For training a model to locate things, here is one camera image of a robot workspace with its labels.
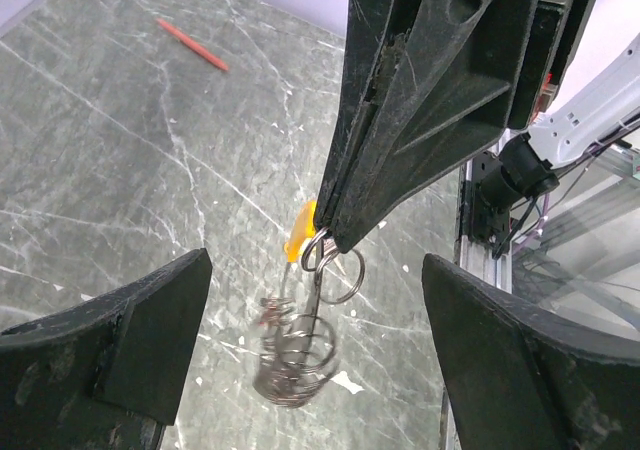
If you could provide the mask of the red key tag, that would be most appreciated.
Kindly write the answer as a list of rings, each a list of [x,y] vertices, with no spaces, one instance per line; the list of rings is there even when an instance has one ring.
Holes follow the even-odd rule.
[[[295,302],[286,297],[264,297],[259,302],[262,313],[257,322],[259,325],[284,326],[295,317]]]

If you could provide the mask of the aluminium frame rail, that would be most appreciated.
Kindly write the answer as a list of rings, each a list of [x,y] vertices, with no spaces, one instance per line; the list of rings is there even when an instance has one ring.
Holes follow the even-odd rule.
[[[497,245],[471,237],[472,162],[461,171],[456,260],[489,284],[587,327],[639,338],[639,137],[563,172],[514,203]]]

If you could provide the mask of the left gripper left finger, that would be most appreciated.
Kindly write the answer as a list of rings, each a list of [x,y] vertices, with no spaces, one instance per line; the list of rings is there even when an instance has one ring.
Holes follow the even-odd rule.
[[[211,282],[206,249],[1,333],[4,449],[158,449]]]

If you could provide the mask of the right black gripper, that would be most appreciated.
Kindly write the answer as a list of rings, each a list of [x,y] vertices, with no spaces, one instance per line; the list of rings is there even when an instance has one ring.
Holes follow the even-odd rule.
[[[423,0],[329,229],[355,247],[397,205],[554,100],[596,0]]]

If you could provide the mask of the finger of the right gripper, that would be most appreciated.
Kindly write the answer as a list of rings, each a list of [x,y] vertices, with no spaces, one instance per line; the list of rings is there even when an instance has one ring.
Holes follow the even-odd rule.
[[[404,43],[423,0],[348,0],[338,116],[317,197],[314,225],[329,230],[371,120],[385,93],[379,84],[384,51]]]

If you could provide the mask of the large keyring yellow handle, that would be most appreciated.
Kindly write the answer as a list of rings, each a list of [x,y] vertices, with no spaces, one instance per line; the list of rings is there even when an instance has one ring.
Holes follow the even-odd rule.
[[[295,303],[295,317],[284,326],[264,327],[260,339],[259,364],[254,389],[270,403],[285,408],[308,404],[338,373],[337,333],[319,314],[322,303],[339,305],[353,298],[365,277],[365,260],[355,250],[358,275],[344,295],[330,299],[322,295],[326,267],[341,255],[329,230],[314,225],[317,202],[307,202],[284,244],[286,265],[279,291],[267,297],[286,297],[286,283],[294,264],[311,275],[311,290],[302,311]]]

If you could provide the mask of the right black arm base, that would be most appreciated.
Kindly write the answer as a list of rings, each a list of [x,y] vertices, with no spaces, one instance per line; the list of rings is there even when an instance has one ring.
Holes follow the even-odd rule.
[[[510,231],[509,211],[521,197],[502,162],[485,151],[472,162],[471,237],[495,246]]]

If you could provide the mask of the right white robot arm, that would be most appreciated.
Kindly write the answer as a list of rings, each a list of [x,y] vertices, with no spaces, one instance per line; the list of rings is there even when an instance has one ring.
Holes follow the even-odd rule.
[[[631,44],[546,115],[595,0],[349,0],[341,95],[314,224],[355,247],[397,205],[511,131],[481,186],[496,212],[639,120]]]

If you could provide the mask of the red pencil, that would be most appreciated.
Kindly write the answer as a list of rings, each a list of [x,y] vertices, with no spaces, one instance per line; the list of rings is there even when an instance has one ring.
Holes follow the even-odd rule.
[[[206,60],[208,63],[218,68],[221,71],[228,72],[229,66],[221,60],[219,57],[211,53],[200,43],[195,41],[192,37],[182,32],[180,29],[176,28],[169,22],[164,19],[157,18],[156,22],[163,28],[166,32],[176,38],[181,44],[189,48],[191,51],[199,55],[201,58]]]

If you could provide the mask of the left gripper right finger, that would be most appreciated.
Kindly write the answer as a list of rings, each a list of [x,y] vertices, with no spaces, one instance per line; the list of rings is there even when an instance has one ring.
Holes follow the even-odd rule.
[[[422,286],[464,449],[636,449],[639,344],[428,254]]]

